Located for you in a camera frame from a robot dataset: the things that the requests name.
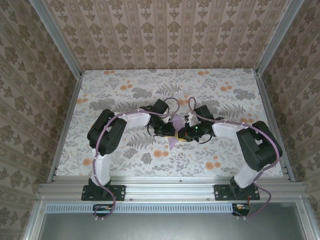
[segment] purple object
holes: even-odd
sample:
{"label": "purple object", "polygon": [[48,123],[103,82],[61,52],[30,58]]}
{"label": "purple object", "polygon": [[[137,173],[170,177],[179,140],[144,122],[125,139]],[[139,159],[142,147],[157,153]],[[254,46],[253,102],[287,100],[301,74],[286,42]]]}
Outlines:
{"label": "purple object", "polygon": [[[181,115],[175,115],[174,118],[169,121],[169,122],[173,123],[175,133],[177,133],[180,129],[182,129],[185,126],[182,119],[183,119],[183,117]],[[174,146],[176,145],[177,142],[178,142],[178,139],[175,136],[168,137],[168,143],[169,143],[170,150],[172,150],[174,148]]]}

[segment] patterned wall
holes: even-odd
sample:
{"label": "patterned wall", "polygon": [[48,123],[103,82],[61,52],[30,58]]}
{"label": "patterned wall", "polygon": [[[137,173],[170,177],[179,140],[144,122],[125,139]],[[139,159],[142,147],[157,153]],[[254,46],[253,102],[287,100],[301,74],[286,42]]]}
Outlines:
{"label": "patterned wall", "polygon": [[320,224],[320,1],[305,0],[263,79],[295,177]]}
{"label": "patterned wall", "polygon": [[289,0],[45,0],[84,70],[255,68]]}
{"label": "patterned wall", "polygon": [[28,1],[0,1],[0,239],[18,239],[47,181],[75,78]]}

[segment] gray leaf pattern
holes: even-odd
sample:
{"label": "gray leaf pattern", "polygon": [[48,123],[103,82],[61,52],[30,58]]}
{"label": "gray leaf pattern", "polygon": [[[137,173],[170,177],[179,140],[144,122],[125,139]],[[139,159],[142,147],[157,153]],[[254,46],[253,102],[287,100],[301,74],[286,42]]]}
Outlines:
{"label": "gray leaf pattern", "polygon": [[[190,111],[188,99],[193,96],[197,106],[207,105],[215,118],[267,122],[258,92],[251,69],[86,71],[56,174],[92,173],[93,156],[87,133],[104,109],[123,113],[172,96],[180,103],[178,113],[186,114]],[[174,100],[167,104],[170,112],[175,111]],[[10,136],[9,129],[3,130],[3,139]],[[232,176],[244,163],[239,143],[230,139],[216,137],[206,144],[179,141],[170,150],[167,138],[150,136],[145,126],[126,129],[109,157],[112,176]],[[265,175],[281,176],[280,166]]]}

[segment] floral tablecloth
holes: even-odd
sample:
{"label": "floral tablecloth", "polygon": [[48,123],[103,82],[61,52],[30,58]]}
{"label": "floral tablecloth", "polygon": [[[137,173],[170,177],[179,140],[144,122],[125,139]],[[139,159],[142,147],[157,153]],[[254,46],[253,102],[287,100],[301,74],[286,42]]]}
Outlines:
{"label": "floral tablecloth", "polygon": [[[193,96],[197,106],[206,104],[215,118],[267,123],[252,69],[86,71],[56,174],[91,174],[87,133],[104,109],[126,112],[171,96],[179,100],[182,115],[189,112],[188,99]],[[175,101],[168,104],[176,109]],[[110,158],[112,176],[233,176],[244,163],[239,143],[230,139],[214,137],[206,144],[179,141],[170,150],[166,138],[150,136],[145,127],[126,131]],[[265,175],[282,176],[280,165]]]}

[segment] robotic arm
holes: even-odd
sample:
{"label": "robotic arm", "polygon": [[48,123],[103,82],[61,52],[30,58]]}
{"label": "robotic arm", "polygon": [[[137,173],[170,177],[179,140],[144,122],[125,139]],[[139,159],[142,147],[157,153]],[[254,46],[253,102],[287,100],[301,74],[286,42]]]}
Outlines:
{"label": "robotic arm", "polygon": [[[152,113],[164,114],[168,108],[169,106],[164,101],[158,99],[153,106],[145,106],[140,109]],[[210,113],[206,105],[194,109],[194,112],[199,116],[214,120],[213,115]],[[95,148],[98,138],[104,126],[114,116],[115,114],[112,111],[108,109],[104,110],[88,132],[87,138],[89,139],[92,154],[94,156],[96,154]],[[240,143],[245,164],[230,180],[230,190],[235,197],[243,195],[244,190],[252,185],[260,171],[265,166],[271,165],[276,161],[275,149],[266,138],[256,131],[250,128],[244,128],[240,125],[212,122],[203,120],[199,117],[197,120],[197,124],[191,124],[191,121],[185,123],[185,126],[178,131],[177,138],[185,142],[199,142],[199,138],[204,135],[209,135],[210,138],[225,137],[235,141],[238,140]],[[263,131],[272,139],[281,156],[282,150],[267,125],[263,121],[257,121],[252,125]],[[171,122],[164,121],[164,119],[154,114],[137,111],[116,118],[102,136],[98,147],[99,155],[95,161],[96,177],[103,186],[109,188],[111,183],[111,160],[108,155],[118,147],[125,130],[140,126],[152,127],[157,136],[175,136],[175,128],[173,127],[173,124]],[[89,186],[92,191],[101,195],[101,200],[105,199],[108,193],[98,186],[94,176],[91,176],[89,179]]]}

